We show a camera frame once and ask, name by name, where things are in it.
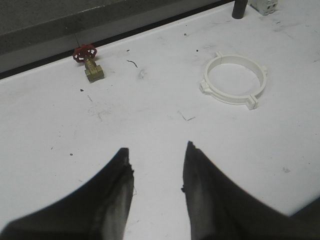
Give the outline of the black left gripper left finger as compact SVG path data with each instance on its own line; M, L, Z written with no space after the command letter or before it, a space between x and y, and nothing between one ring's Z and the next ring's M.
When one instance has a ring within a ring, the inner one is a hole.
M128 148L61 200L8 223L2 240L122 240L134 176Z

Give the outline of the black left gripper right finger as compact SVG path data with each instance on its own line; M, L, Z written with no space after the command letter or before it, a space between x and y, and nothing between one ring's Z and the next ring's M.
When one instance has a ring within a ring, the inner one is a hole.
M183 187L193 240L318 240L320 201L292 216L265 205L229 179L190 141Z

